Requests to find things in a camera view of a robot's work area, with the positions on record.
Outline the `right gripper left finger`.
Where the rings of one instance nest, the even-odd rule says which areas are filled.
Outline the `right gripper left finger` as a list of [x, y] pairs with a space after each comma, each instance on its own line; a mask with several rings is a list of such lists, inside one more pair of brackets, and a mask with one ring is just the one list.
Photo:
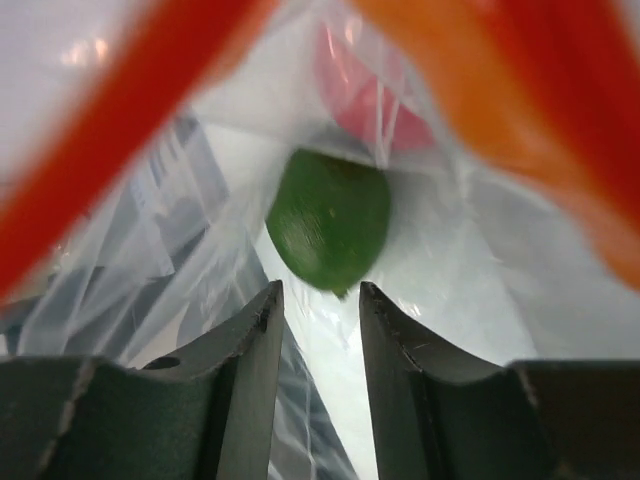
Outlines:
[[141, 369], [100, 357], [1, 365], [5, 479], [264, 479], [284, 330], [273, 281]]

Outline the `green fake avocado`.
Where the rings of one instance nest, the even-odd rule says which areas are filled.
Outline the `green fake avocado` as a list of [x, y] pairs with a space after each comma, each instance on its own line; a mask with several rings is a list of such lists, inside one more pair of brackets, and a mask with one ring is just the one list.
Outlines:
[[380, 257], [391, 207], [383, 171], [298, 149], [287, 161], [265, 224], [297, 278], [343, 299]]

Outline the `clear zip top bag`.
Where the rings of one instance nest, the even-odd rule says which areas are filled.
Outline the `clear zip top bag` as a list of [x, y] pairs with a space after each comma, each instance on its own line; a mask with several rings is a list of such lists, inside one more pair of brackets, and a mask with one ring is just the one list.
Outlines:
[[635, 479], [635, 1], [5, 1], [5, 479]]

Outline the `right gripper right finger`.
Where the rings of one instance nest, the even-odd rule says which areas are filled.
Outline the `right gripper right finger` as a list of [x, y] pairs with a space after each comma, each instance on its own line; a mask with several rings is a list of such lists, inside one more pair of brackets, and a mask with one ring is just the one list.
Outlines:
[[359, 316], [383, 479], [635, 479], [639, 365], [498, 366], [402, 312], [375, 284]]

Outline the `red fake apple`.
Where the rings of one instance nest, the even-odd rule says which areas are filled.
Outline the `red fake apple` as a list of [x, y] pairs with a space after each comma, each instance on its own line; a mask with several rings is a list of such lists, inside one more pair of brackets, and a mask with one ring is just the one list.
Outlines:
[[378, 142], [393, 152], [410, 152], [434, 145], [432, 131], [377, 74], [351, 50], [345, 37], [322, 24], [317, 29], [313, 72], [316, 90], [336, 124], [369, 147]]

